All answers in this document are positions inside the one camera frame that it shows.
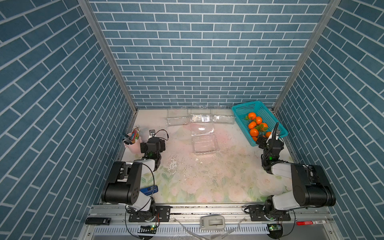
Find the orange pair with leaves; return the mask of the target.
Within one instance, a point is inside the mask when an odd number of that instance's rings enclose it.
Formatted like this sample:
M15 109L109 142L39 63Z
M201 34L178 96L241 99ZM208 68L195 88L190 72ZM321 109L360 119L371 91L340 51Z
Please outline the orange pair with leaves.
M262 117L258 116L256 113L254 112L251 112L251 113L248 113L246 116L245 116L245 120L248 120L248 121L254 121L256 122L258 125L260 123L263 122L263 119Z

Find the clear container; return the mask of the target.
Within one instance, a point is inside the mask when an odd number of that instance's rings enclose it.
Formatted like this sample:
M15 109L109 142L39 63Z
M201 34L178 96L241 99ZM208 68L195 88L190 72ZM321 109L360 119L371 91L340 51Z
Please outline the clear container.
M190 122L188 110L181 109L168 109L167 110L167 126L182 126Z
M235 116L231 109L225 106L218 106L211 109L213 122L216 124L234 124Z
M194 154L207 155L219 149L213 123L191 123L190 129Z
M211 123L211 109L208 108L191 108L188 109L191 123Z

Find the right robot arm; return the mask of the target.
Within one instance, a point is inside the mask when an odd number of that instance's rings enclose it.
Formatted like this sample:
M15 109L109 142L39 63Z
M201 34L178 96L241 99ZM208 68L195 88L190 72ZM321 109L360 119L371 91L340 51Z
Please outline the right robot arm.
M292 181L290 191L267 198L265 214L276 215L295 209L332 207L336 204L336 194L321 166L281 160L280 152L284 148L284 142L278 137L270 136L262 147L263 169L270 175Z

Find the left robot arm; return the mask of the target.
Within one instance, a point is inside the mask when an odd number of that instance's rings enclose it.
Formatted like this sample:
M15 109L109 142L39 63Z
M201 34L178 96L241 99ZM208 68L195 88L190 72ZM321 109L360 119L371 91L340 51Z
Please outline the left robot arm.
M158 170L161 153L166 150L166 140L152 137L146 143L141 143L140 150L144 154L140 160L113 163L101 199L104 203L125 204L135 213L153 216L156 212L154 192L146 196L140 191L141 178L147 173L154 176L154 172Z

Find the pink pen cup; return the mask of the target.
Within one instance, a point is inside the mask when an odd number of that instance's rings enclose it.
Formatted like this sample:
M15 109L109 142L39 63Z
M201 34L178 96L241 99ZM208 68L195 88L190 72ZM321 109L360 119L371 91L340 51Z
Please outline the pink pen cup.
M131 151L132 154L141 153L141 136L140 136L140 126L135 126L131 133L123 134L123 143L127 149Z

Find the blue card on table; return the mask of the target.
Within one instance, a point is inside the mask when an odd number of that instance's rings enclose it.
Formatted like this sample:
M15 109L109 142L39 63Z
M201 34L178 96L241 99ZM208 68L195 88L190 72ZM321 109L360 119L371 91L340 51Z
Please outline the blue card on table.
M159 189L158 189L158 186L155 185L155 186L151 186L151 187L142 188L142 189L140 189L140 191L141 191L141 193L143 193L146 196L151 196L152 194L157 193L159 191Z

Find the teal plastic basket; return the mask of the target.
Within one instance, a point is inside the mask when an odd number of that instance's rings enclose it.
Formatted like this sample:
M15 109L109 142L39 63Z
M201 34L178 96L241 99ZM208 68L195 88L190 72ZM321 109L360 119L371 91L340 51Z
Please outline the teal plastic basket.
M281 138L288 136L288 131L273 113L259 101L239 104L232 107L235 121L252 147L258 145L257 138L272 133L276 123Z

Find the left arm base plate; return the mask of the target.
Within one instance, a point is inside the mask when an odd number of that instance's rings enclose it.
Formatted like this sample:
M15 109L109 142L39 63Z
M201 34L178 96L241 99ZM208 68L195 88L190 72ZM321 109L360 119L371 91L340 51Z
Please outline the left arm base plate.
M151 205L147 211L129 210L129 222L168 222L170 219L170 206Z

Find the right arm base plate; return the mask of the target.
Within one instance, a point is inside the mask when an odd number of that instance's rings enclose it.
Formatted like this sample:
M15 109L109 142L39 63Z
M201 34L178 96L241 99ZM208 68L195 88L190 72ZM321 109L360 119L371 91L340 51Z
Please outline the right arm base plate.
M266 205L249 205L244 208L244 212L250 215L253 222L291 220L288 211L276 210L274 207Z

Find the grey box on rail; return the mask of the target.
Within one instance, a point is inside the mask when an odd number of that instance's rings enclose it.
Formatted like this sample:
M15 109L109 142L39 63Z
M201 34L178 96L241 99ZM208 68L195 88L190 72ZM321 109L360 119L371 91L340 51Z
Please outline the grey box on rail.
M226 227L225 218L221 215L207 215L200 218L200 227L204 231L219 231Z

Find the black device on rail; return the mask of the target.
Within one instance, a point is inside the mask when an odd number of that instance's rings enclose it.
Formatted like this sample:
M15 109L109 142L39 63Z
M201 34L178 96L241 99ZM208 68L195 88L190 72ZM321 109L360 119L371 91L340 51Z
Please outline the black device on rail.
M85 221L86 225L98 226L98 225L106 225L109 226L111 222L111 218L99 218L99 217L90 217Z

